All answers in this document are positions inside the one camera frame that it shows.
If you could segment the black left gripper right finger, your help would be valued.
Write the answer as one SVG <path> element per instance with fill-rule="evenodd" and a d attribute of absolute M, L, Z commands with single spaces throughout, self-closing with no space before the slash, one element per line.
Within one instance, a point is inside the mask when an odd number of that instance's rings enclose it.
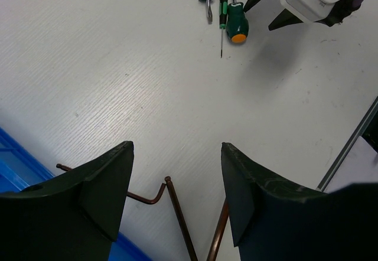
<path fill-rule="evenodd" d="M 376 260 L 377 184 L 322 193 L 221 146 L 233 243 L 242 260 Z"/>

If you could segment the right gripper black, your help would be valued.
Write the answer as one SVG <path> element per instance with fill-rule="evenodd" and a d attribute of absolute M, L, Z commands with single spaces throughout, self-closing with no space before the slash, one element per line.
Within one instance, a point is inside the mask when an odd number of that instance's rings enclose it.
<path fill-rule="evenodd" d="M 254 7 L 258 2 L 261 0 L 247 0 L 245 3 L 243 10 L 248 11 L 252 7 Z M 328 16 L 322 20 L 317 21 L 317 23 L 324 24 L 328 27 L 332 27 L 335 24 L 340 24 L 343 20 L 349 17 L 353 12 L 359 9 L 359 6 L 353 6 L 354 0 L 339 0 L 333 6 L 331 12 Z M 300 24 L 303 23 L 297 16 L 293 13 L 284 9 L 268 26 L 269 31 L 277 30 L 279 28 Z"/>

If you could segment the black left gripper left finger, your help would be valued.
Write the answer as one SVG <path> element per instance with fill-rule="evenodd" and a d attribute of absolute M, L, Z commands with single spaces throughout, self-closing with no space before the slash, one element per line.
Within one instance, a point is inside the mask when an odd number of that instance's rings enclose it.
<path fill-rule="evenodd" d="M 2 193 L 1 259 L 107 260 L 133 159 L 133 143 L 124 141 L 50 180 Z"/>

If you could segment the green stubby orange-capped screwdriver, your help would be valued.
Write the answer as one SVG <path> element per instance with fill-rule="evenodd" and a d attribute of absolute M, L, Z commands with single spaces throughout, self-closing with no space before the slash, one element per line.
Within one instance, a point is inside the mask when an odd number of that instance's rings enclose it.
<path fill-rule="evenodd" d="M 244 3 L 232 0 L 227 9 L 226 32 L 233 44 L 241 44 L 247 40 L 249 22 L 245 16 Z"/>

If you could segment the long brown hex key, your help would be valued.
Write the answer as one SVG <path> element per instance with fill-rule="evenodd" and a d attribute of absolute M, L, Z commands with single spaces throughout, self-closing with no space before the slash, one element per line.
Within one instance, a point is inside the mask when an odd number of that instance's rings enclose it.
<path fill-rule="evenodd" d="M 57 164 L 56 165 L 56 168 L 62 170 L 62 171 L 71 171 L 71 168 L 68 167 L 68 166 L 65 166 L 65 165 L 62 165 L 62 164 Z M 154 205 L 156 204 L 162 197 L 163 193 L 164 193 L 164 190 L 165 190 L 165 187 L 166 187 L 166 184 L 162 183 L 159 190 L 158 190 L 158 193 L 156 195 L 155 198 L 153 199 L 147 199 L 145 197 L 142 197 L 140 195 L 137 195 L 135 193 L 132 193 L 132 192 L 128 192 L 127 193 L 127 197 L 135 200 L 135 201 L 138 201 L 140 203 L 143 203 L 143 204 L 146 204 L 146 205 Z"/>

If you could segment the slim black-green precision screwdriver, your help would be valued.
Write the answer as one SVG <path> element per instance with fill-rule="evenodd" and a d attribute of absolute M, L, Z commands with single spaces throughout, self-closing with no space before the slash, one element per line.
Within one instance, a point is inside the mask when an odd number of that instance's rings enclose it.
<path fill-rule="evenodd" d="M 220 57 L 223 57 L 223 41 L 224 41 L 224 32 L 226 30 L 227 23 L 227 9 L 228 9 L 228 0 L 219 0 L 219 27 L 221 29 L 221 42 L 220 42 Z"/>

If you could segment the blue compartment bin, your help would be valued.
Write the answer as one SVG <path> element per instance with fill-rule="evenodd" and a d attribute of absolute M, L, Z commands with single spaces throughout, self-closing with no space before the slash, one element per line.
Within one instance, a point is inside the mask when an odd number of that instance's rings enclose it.
<path fill-rule="evenodd" d="M 54 178 L 44 165 L 35 159 L 14 138 L 1 129 L 1 192 L 19 192 L 31 185 Z M 123 234 L 112 244 L 109 260 L 150 260 L 141 249 Z"/>

